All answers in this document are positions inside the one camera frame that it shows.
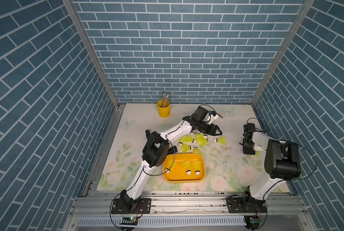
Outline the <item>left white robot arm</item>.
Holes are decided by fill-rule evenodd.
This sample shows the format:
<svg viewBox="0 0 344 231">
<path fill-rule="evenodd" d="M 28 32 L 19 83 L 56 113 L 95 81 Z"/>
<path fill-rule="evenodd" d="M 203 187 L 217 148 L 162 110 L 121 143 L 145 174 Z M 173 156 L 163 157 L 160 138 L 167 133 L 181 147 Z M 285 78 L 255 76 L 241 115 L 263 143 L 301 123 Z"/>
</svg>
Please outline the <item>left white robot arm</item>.
<svg viewBox="0 0 344 231">
<path fill-rule="evenodd" d="M 218 136 L 222 135 L 219 126 L 213 121 L 222 118 L 213 107 L 209 110 L 205 105 L 198 108 L 189 116 L 184 116 L 176 126 L 171 129 L 158 133 L 146 130 L 147 142 L 142 150 L 142 162 L 136 176 L 130 185 L 114 197 L 109 208 L 109 214 L 131 214 L 138 211 L 139 201 L 144 187 L 150 177 L 154 177 L 154 170 L 161 166 L 171 150 L 176 157 L 177 148 L 172 144 L 173 141 L 197 131 L 203 135 Z"/>
</svg>

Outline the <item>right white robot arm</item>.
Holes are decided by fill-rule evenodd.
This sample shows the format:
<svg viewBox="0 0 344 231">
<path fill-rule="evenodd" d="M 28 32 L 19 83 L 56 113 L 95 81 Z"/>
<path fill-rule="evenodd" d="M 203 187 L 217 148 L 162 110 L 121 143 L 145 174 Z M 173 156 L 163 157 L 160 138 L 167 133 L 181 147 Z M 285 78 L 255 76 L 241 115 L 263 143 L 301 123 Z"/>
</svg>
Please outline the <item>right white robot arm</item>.
<svg viewBox="0 0 344 231">
<path fill-rule="evenodd" d="M 257 129 L 255 124 L 246 123 L 243 133 L 243 152 L 254 155 L 265 152 L 264 169 L 260 178 L 247 187 L 243 195 L 226 198 L 229 213 L 265 213 L 268 195 L 286 181 L 301 174 L 299 145 L 293 141 L 280 140 Z"/>
</svg>

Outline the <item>yellow shuttlecock bottom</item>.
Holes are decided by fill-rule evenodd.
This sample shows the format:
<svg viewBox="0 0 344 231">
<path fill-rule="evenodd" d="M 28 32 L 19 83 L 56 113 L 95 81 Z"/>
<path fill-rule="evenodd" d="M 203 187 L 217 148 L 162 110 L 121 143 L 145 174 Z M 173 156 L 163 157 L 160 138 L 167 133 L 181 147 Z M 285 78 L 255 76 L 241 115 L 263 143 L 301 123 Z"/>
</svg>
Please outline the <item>yellow shuttlecock bottom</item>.
<svg viewBox="0 0 344 231">
<path fill-rule="evenodd" d="M 187 175 L 191 175 L 191 161 L 190 160 L 182 162 L 181 166 L 183 167 Z"/>
</svg>

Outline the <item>yellow plastic storage box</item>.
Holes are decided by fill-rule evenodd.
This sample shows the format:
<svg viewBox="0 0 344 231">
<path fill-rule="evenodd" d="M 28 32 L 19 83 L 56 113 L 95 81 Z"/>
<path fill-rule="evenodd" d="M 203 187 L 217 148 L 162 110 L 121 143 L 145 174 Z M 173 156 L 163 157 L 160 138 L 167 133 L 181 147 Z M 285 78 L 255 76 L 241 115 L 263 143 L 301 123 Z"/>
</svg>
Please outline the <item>yellow plastic storage box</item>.
<svg viewBox="0 0 344 231">
<path fill-rule="evenodd" d="M 176 154 L 168 155 L 166 161 L 163 164 L 163 170 L 166 171 L 166 164 L 169 160 L 174 160 L 177 163 L 177 166 L 171 170 L 170 173 L 163 174 L 164 180 L 169 183 L 187 183 L 187 182 L 200 182 L 206 177 L 205 163 L 201 155 L 186 153 L 186 154 Z M 191 175 L 187 175 L 185 170 L 181 166 L 181 163 L 184 161 L 201 161 L 201 170 L 200 175 L 197 176 L 193 167 L 191 166 Z"/>
</svg>

